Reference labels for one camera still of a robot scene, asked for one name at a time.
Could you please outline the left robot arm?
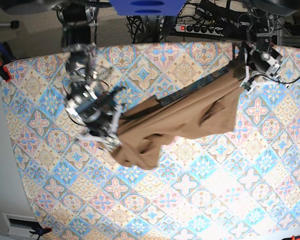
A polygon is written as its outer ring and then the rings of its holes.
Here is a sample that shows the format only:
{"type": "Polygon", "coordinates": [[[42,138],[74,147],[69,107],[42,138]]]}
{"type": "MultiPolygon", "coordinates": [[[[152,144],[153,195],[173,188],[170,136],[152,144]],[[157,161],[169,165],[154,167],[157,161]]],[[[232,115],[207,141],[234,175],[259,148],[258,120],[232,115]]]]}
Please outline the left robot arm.
{"type": "Polygon", "coordinates": [[[282,55],[273,49],[272,37],[277,31],[278,18],[295,13],[300,1],[243,0],[242,5],[247,9],[249,26],[247,42],[241,44],[245,60],[245,78],[241,86],[250,92],[256,86],[281,82],[282,55]]]}

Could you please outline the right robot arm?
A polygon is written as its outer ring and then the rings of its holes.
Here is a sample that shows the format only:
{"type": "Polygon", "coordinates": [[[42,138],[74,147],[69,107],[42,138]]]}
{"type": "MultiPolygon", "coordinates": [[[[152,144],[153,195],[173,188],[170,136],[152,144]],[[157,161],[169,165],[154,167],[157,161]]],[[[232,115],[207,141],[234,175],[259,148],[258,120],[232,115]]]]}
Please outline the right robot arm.
{"type": "Polygon", "coordinates": [[[94,52],[97,49],[98,13],[110,8],[100,0],[68,0],[56,7],[56,16],[62,25],[61,46],[69,52],[65,70],[69,75],[64,106],[70,120],[85,131],[79,141],[94,141],[112,152],[121,142],[117,136],[123,105],[115,102],[115,95],[124,87],[111,89],[97,73],[94,52]]]}

